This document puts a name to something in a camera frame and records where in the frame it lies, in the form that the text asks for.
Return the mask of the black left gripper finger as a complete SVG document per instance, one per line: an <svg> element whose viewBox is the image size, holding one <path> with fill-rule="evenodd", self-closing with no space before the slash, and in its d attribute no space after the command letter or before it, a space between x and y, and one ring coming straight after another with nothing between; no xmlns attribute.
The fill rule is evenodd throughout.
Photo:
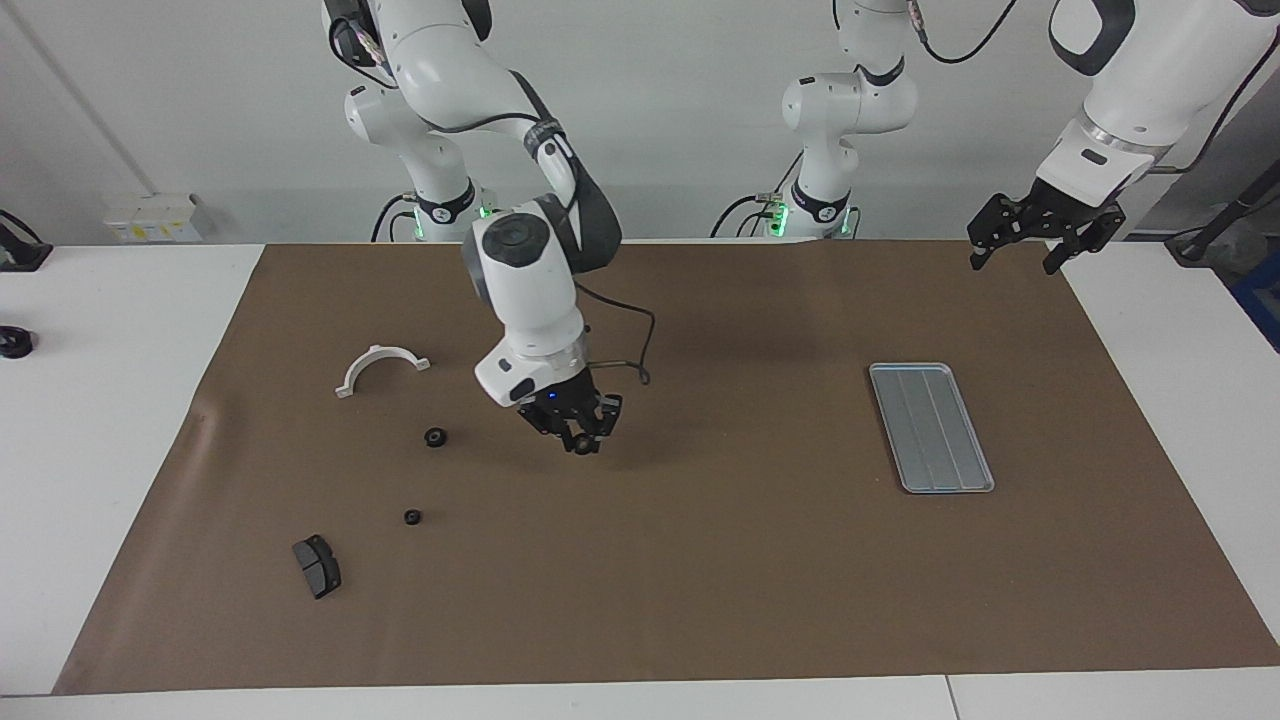
<svg viewBox="0 0 1280 720"><path fill-rule="evenodd" d="M1065 263L1085 252L1100 252L1116 234L1126 214L1120 205L1107 205L1088 222L1050 223L1050 238L1059 240L1043 260L1046 275L1056 274Z"/></svg>
<svg viewBox="0 0 1280 720"><path fill-rule="evenodd" d="M1000 249L1018 243L1027 237L1021 225L1036 205L996 193L968 223L972 251L970 268L979 272Z"/></svg>

